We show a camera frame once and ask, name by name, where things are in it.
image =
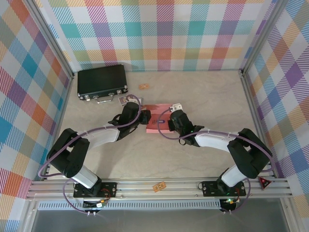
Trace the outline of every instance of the black mounting plate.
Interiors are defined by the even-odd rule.
[[[201,184],[204,197],[238,197],[236,189],[239,189],[240,197],[246,196],[246,189],[244,188],[243,182],[237,183],[234,187],[230,188],[230,191],[226,194],[223,194],[218,189],[217,181],[203,181]]]
[[[94,197],[94,196],[91,196],[88,193],[87,188],[81,184],[75,184],[74,189],[75,189],[74,194],[73,194],[74,198],[93,198]],[[102,182],[101,189],[107,189],[111,194],[111,198],[114,198],[116,197],[117,183],[116,182]],[[106,195],[106,193],[107,191],[99,191],[95,197],[98,197],[98,198],[107,197],[108,198],[109,195]]]

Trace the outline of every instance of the pink box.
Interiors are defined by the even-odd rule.
[[[156,105],[143,105],[143,107],[146,107],[147,110],[150,110],[151,112],[151,118],[146,126],[146,133],[159,133],[157,128],[157,120],[160,116],[160,114],[167,110],[169,107],[171,107],[172,104],[156,104]],[[171,112],[166,112],[161,117],[160,122],[160,130],[162,133],[173,133],[173,131],[169,131],[169,124],[168,120],[170,117]]]

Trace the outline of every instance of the orange sticker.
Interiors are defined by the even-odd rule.
[[[142,90],[142,89],[148,89],[149,88],[149,84],[141,84],[139,85],[139,89]]]
[[[162,190],[162,189],[165,189],[165,188],[166,188],[166,184],[165,184],[164,181],[163,181],[163,182],[160,182],[159,184],[153,186],[154,192],[158,192],[158,191],[160,191],[160,190]]]

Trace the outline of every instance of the aluminum frame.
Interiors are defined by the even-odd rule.
[[[64,104],[63,104],[62,109],[61,109],[58,126],[57,126],[56,131],[55,131],[53,138],[52,138],[53,144],[55,143],[56,139],[60,135],[61,125],[62,125],[62,122],[63,122],[65,111],[66,111],[67,106],[68,106],[69,96],[70,96],[70,93],[72,91],[73,81],[74,81],[74,78],[69,80],[68,91],[67,91],[67,94],[66,94],[66,98],[64,100]],[[50,168],[50,165],[48,164],[43,172],[47,173],[49,171],[49,168]]]
[[[262,123],[260,120],[260,117],[257,112],[256,105],[253,100],[253,95],[250,92],[250,86],[246,77],[246,73],[243,71],[239,70],[239,77],[244,89],[244,93],[247,98],[247,102],[250,108],[250,112],[254,121],[254,125],[258,134],[258,137],[261,139],[261,141],[266,145],[269,146],[268,141],[265,137],[263,128],[262,128]],[[276,169],[273,170],[273,173],[275,176],[279,176],[278,172]],[[291,231],[293,232],[306,232],[307,230],[304,228],[304,224],[301,220],[301,217],[299,215],[299,212],[296,208],[296,203],[293,199],[291,198],[280,198],[282,208],[285,214],[285,218],[287,220],[288,226]]]
[[[216,201],[226,199],[226,197],[203,197],[203,193],[197,187],[202,181],[215,181],[217,178],[133,178],[133,179],[105,179],[104,182],[117,182],[117,194],[110,203],[127,202],[187,202],[191,201],[192,206],[187,204],[174,207],[174,209],[200,208],[199,204],[205,201]],[[268,177],[273,183],[265,190],[261,189],[257,179],[251,180],[251,198],[291,198],[292,192],[286,179]],[[67,179],[49,179],[45,181],[34,181],[30,187],[26,204],[22,212],[23,220],[20,222],[20,232],[31,231],[33,222],[38,210],[41,210],[41,203],[60,203],[59,209],[73,210],[68,208],[64,201],[62,187]],[[167,187],[157,193],[153,190],[153,185],[164,181]],[[73,183],[67,184],[65,194],[69,201],[76,206],[82,205],[83,198],[73,198]],[[99,198],[87,198],[88,201],[98,201]]]
[[[283,12],[285,6],[287,5],[287,3],[289,2],[289,0],[278,0],[273,11],[271,12],[271,15],[269,17],[269,19],[267,20],[264,28],[261,31],[261,34],[256,42],[256,44],[253,47],[252,52],[250,53],[246,64],[243,67],[244,73],[246,73],[250,67],[253,65],[253,63],[255,62],[258,54],[260,53],[265,41],[268,39],[271,31],[273,30],[273,28],[275,27],[275,24],[277,22],[277,20],[279,19],[281,13]]]
[[[66,75],[73,79],[74,72],[67,61],[65,55],[63,54],[60,46],[58,45],[57,40],[55,39],[53,33],[51,32],[46,20],[44,19],[38,5],[36,4],[35,0],[23,0],[25,6],[29,10],[31,16],[35,20],[36,24],[38,25],[40,31],[42,32],[43,36],[45,37],[47,43],[49,44],[50,48],[52,49],[53,53],[59,60],[61,66],[64,68]]]

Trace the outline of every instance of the plaid wallpaper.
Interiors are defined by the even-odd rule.
[[[274,0],[36,1],[73,69],[123,63],[127,71],[239,69],[270,14],[263,6],[274,5]]]
[[[309,230],[309,0],[290,0],[249,71],[280,176]]]
[[[69,78],[22,0],[0,0],[0,232],[15,232]]]
[[[249,46],[249,49],[247,50],[247,53],[246,53],[246,55],[245,55],[245,58],[243,59],[243,61],[242,61],[242,63],[241,63],[241,66],[240,66],[241,69],[244,68],[244,66],[245,66],[245,64],[246,64],[246,62],[247,62],[247,60],[248,60],[248,57],[249,57],[249,55],[251,54],[251,52],[252,52],[254,46],[256,45],[256,42],[257,42],[258,39],[259,39],[259,36],[260,36],[260,34],[261,34],[261,32],[262,32],[262,29],[264,28],[264,26],[265,26],[267,20],[269,19],[269,17],[270,17],[270,15],[271,15],[271,13],[272,13],[272,11],[273,11],[273,9],[274,9],[274,7],[275,7],[277,1],[278,1],[278,0],[272,0],[272,1],[271,1],[271,4],[270,4],[270,6],[268,7],[268,10],[267,10],[266,14],[264,15],[264,18],[263,18],[263,20],[262,20],[262,22],[261,22],[261,24],[260,24],[258,30],[256,31],[253,40],[251,41],[251,44],[250,44],[250,46]]]

